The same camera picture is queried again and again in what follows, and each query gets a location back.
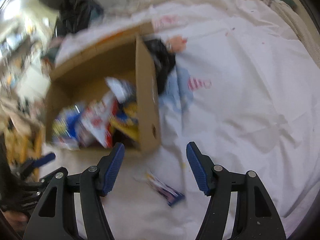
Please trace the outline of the white red snack bag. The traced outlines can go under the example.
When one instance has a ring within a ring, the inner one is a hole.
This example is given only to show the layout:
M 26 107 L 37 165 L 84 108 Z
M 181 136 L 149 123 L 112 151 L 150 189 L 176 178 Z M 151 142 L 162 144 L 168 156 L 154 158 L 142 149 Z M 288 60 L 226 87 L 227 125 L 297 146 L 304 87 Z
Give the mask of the white red snack bag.
M 75 125 L 80 146 L 88 147 L 98 142 L 104 148 L 111 148 L 114 129 L 110 119 L 117 110 L 118 102 L 111 91 L 107 92 L 100 101 L 90 103 Z

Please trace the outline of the blue green candy bag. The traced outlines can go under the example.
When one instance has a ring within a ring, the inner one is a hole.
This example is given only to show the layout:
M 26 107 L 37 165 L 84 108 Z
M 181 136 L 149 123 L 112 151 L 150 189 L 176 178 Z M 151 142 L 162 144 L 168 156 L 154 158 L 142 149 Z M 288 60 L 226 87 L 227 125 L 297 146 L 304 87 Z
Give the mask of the blue green candy bag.
M 59 148 L 68 150 L 79 149 L 79 139 L 77 138 L 76 125 L 81 114 L 85 110 L 84 102 L 64 107 L 52 124 L 52 143 Z

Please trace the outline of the blue striped snack packet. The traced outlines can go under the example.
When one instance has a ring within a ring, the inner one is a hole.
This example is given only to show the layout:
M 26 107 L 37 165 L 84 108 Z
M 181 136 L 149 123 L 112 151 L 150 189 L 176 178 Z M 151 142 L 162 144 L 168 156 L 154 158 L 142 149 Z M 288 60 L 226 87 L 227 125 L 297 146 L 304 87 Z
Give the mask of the blue striped snack packet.
M 151 172 L 146 172 L 145 176 L 148 185 L 166 200 L 169 207 L 185 199 L 184 194 L 163 183 Z

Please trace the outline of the brown cardboard box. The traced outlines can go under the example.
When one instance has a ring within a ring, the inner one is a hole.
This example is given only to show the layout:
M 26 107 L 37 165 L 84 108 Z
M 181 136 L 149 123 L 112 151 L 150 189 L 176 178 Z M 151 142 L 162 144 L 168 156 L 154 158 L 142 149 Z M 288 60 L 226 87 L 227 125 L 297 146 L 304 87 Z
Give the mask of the brown cardboard box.
M 46 96 L 46 142 L 60 148 L 131 154 L 161 143 L 151 22 L 116 31 L 56 67 Z

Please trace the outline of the blue yellow chips bag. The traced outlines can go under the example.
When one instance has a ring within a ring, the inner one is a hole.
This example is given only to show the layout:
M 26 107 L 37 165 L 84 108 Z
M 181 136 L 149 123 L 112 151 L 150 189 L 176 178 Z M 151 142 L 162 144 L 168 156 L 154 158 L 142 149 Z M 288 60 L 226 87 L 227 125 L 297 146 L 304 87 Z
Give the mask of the blue yellow chips bag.
M 123 104 L 120 110 L 110 119 L 110 124 L 131 140 L 139 142 L 137 103 L 133 101 Z

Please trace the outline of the white penguin snack bag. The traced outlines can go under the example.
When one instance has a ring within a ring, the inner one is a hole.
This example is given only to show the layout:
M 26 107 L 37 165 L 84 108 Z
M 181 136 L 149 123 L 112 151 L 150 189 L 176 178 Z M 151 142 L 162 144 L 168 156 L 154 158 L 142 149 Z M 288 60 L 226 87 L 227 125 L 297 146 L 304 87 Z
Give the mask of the white penguin snack bag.
M 106 77 L 106 84 L 120 104 L 136 100 L 136 88 L 129 81 Z

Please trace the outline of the white bed sheet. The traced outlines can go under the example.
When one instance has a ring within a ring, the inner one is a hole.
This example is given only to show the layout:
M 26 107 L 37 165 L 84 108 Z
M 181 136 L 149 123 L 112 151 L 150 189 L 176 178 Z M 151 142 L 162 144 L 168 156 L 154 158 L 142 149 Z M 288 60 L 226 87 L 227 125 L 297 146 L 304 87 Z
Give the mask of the white bed sheet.
M 240 1 L 229 13 L 210 5 L 160 5 L 115 17 L 67 38 L 79 51 L 113 31 L 152 20 L 163 40 L 181 35 L 159 100 L 161 145 L 127 157 L 103 198 L 116 239 L 194 239 L 208 198 L 186 158 L 194 141 L 229 171 L 257 172 L 290 235 L 319 191 L 319 68 L 268 5 Z M 185 195 L 169 207 L 146 172 Z

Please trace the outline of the black plastic garbage bag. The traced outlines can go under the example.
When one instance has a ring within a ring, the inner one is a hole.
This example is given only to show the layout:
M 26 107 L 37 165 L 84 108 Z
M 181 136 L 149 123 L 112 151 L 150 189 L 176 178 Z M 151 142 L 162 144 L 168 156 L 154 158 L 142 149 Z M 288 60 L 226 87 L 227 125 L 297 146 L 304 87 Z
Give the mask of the black plastic garbage bag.
M 91 21 L 104 13 L 95 0 L 39 0 L 40 3 L 57 10 L 59 15 L 54 35 L 65 37 L 88 28 Z

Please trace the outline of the grey crumpled cloth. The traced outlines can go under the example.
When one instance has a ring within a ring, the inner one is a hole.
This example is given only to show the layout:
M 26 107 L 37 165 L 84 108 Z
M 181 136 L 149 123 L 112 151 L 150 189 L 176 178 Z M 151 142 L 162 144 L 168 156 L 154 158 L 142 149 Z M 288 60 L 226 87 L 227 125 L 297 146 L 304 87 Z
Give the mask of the grey crumpled cloth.
M 165 90 L 168 76 L 176 65 L 175 54 L 169 52 L 160 39 L 144 40 L 144 44 L 153 58 L 157 91 L 158 95 L 161 95 Z

